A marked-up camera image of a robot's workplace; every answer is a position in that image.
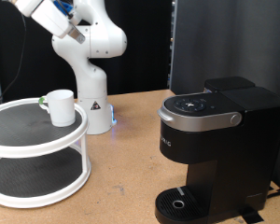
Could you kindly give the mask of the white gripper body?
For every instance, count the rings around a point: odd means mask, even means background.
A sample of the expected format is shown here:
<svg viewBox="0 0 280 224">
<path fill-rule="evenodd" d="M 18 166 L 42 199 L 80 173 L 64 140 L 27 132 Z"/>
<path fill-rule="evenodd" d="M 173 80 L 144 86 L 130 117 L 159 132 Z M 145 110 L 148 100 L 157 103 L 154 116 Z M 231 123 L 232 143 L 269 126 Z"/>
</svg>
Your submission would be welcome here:
<svg viewBox="0 0 280 224">
<path fill-rule="evenodd" d="M 73 28 L 51 0 L 43 0 L 33 12 L 32 18 L 59 38 L 64 38 Z"/>
</svg>

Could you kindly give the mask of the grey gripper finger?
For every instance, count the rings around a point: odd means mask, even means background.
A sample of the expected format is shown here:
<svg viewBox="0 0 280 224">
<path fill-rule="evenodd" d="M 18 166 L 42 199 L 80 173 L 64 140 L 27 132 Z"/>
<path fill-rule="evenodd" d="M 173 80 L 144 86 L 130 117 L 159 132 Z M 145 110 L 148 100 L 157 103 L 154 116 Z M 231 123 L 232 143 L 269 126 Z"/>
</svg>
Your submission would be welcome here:
<svg viewBox="0 0 280 224">
<path fill-rule="evenodd" d="M 85 41 L 85 36 L 83 34 L 82 28 L 79 26 L 72 26 L 68 35 L 75 39 L 79 44 L 82 44 Z"/>
</svg>

